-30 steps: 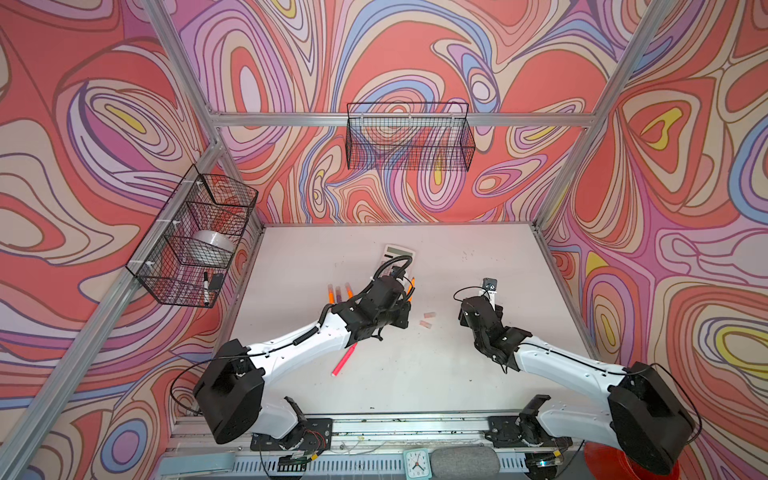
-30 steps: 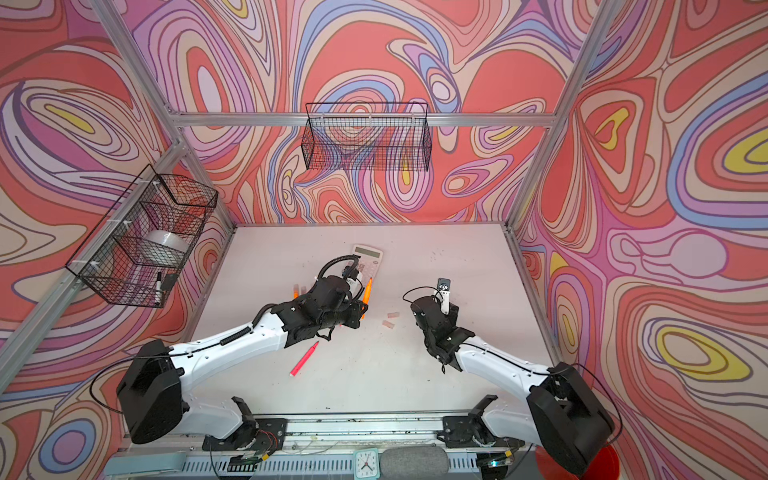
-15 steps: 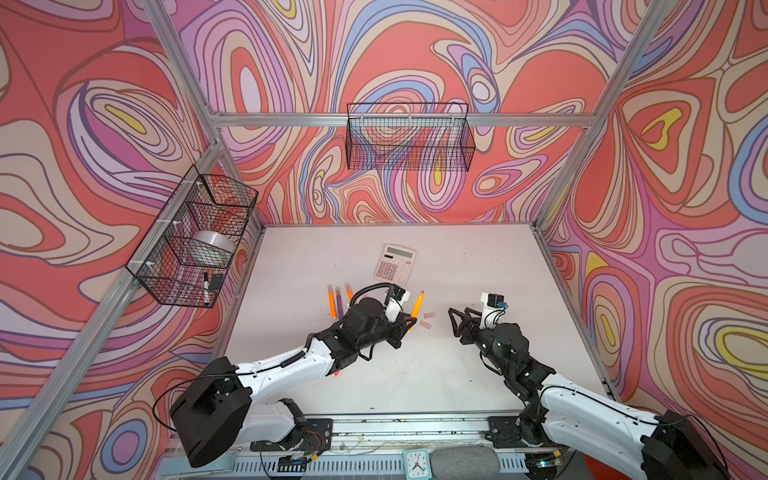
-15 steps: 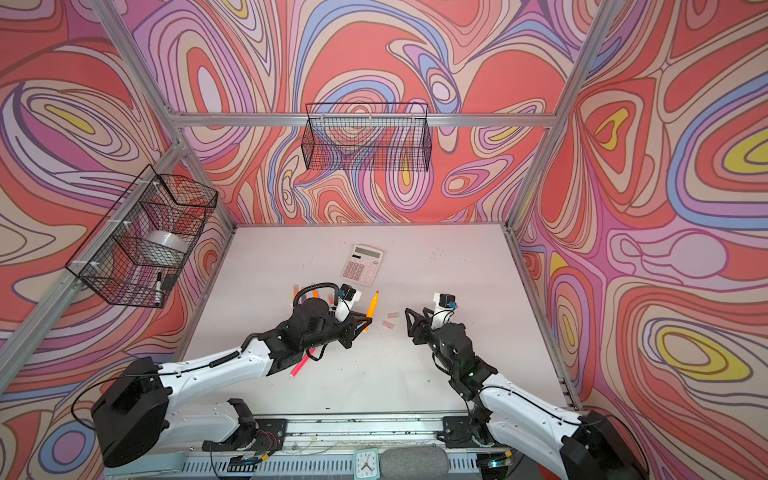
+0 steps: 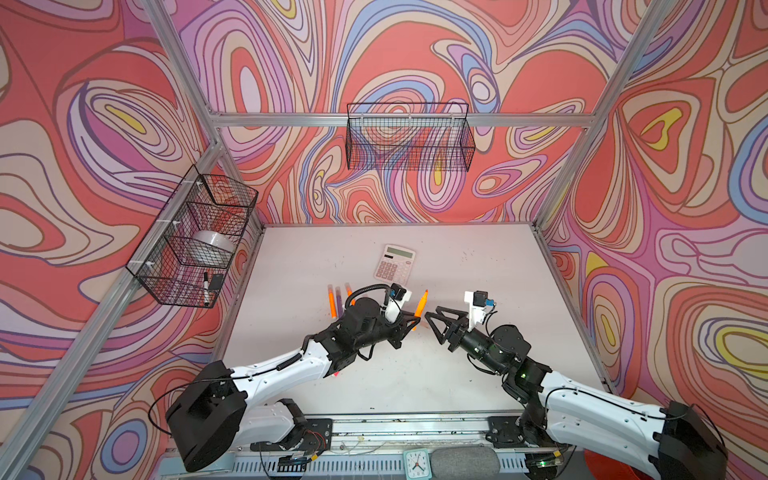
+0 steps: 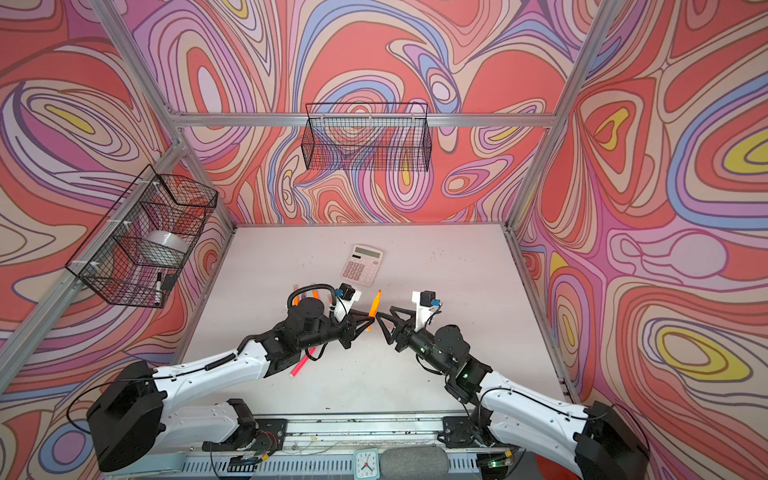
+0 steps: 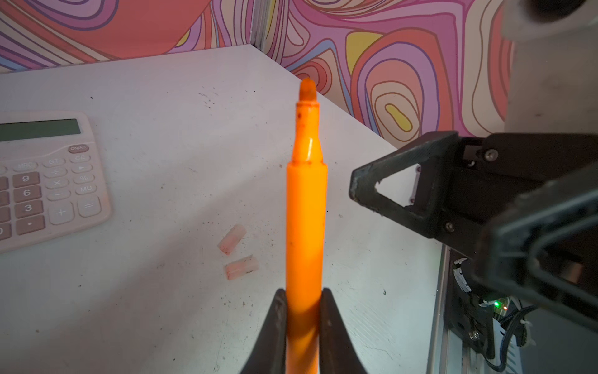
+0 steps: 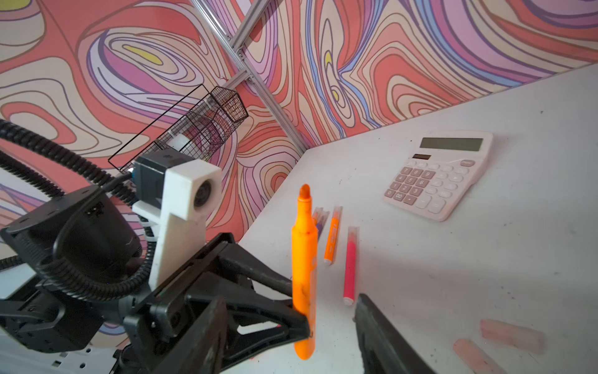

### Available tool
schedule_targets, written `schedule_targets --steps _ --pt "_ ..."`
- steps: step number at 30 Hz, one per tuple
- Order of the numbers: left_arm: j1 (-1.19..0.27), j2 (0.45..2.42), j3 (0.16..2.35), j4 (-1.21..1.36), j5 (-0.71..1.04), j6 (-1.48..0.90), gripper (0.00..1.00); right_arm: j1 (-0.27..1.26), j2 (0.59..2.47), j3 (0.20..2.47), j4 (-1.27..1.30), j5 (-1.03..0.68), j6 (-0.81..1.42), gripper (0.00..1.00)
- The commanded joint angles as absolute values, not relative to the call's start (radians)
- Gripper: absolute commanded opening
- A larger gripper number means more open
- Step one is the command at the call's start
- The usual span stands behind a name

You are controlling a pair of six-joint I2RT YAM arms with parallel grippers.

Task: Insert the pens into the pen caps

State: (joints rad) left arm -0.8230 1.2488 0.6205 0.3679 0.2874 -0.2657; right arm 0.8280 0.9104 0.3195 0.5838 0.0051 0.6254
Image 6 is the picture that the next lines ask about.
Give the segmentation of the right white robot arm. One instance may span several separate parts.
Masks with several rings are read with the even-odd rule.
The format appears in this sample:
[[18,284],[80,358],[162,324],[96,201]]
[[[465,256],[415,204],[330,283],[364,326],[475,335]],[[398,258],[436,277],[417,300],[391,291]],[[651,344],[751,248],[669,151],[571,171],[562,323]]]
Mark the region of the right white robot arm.
[[645,478],[647,441],[616,406],[569,403],[514,382],[472,356],[456,325],[430,332],[417,312],[399,307],[377,313],[376,320],[396,351],[412,351],[442,377],[447,393],[466,407],[470,436],[478,445],[517,446],[581,479]]

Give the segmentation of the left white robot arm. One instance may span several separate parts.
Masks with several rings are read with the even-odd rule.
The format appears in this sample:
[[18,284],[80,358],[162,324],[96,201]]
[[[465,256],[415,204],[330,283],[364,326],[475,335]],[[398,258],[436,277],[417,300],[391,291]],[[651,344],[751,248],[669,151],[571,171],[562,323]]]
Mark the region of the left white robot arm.
[[314,347],[337,341],[348,349],[373,321],[349,300],[325,306],[310,297],[289,305],[285,320],[232,350],[166,367],[145,361],[125,367],[86,414],[99,469],[115,472],[153,451],[194,443],[206,451],[250,447],[262,432],[244,400],[208,407],[195,401],[290,370]]

